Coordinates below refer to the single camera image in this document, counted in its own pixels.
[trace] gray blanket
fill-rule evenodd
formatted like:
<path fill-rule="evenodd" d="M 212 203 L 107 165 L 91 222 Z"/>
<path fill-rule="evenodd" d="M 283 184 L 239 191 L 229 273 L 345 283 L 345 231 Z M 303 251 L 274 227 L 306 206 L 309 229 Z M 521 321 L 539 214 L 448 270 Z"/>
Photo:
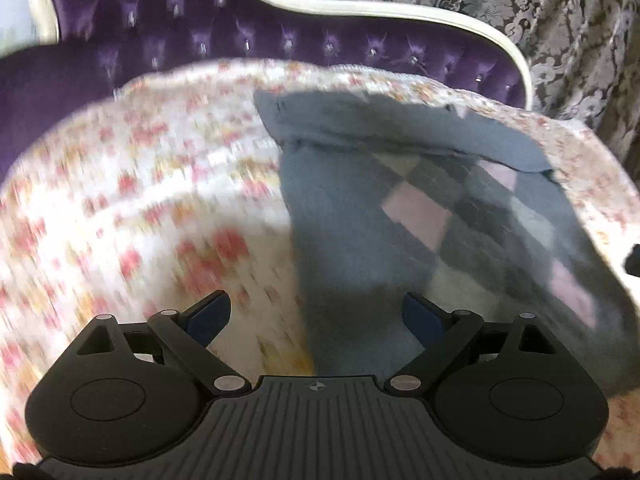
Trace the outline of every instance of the gray blanket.
<path fill-rule="evenodd" d="M 320 375 L 387 378 L 419 343 L 401 298 L 511 322 L 537 313 L 607 395 L 640 384 L 635 308 L 540 148 L 475 113 L 385 96 L 257 92 Z"/>

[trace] purple upholstery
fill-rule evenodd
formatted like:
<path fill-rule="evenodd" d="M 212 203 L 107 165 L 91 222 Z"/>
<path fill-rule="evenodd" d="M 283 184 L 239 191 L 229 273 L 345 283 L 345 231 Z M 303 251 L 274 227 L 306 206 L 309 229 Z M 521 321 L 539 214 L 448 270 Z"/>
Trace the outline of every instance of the purple upholstery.
<path fill-rule="evenodd" d="M 54 0 L 61 43 L 0 59 L 0 179 L 57 121 L 142 73 L 260 57 L 416 73 L 521 107 L 520 72 L 471 32 L 399 18 L 314 16 L 260 0 Z"/>

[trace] gray patterned curtain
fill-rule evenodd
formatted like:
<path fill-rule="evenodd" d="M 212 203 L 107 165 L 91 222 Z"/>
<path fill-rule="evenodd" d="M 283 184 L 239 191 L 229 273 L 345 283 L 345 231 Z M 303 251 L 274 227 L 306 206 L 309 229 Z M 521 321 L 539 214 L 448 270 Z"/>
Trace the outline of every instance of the gray patterned curtain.
<path fill-rule="evenodd" d="M 640 0 L 389 0 L 497 28 L 530 63 L 534 108 L 577 118 L 640 180 Z"/>

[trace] headboard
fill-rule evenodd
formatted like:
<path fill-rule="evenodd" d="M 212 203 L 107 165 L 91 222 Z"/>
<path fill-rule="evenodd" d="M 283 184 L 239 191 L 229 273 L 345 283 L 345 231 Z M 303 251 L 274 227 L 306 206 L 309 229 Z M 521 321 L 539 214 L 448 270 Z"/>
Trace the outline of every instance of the headboard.
<path fill-rule="evenodd" d="M 356 0 L 30 0 L 44 45 L 0 59 L 0 179 L 49 127 L 146 72 L 259 57 L 421 74 L 529 108 L 527 63 L 456 12 Z"/>

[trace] floral blanket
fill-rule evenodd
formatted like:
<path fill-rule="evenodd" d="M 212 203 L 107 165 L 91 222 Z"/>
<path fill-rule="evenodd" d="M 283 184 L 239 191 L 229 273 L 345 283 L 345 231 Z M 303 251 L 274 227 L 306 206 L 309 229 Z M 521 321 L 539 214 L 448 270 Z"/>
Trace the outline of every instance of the floral blanket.
<path fill-rule="evenodd" d="M 635 187 L 593 133 L 416 76 L 274 61 L 196 64 L 133 81 L 63 121 L 0 190 L 0 468 L 38 454 L 26 398 L 101 312 L 141 321 L 224 288 L 234 310 L 213 352 L 256 380 L 314 372 L 296 297 L 279 151 L 256 89 L 365 90 L 473 109 L 536 140 L 594 244 L 640 304 L 622 261 L 640 239 Z M 640 394 L 610 401 L 596 452 L 640 468 Z"/>

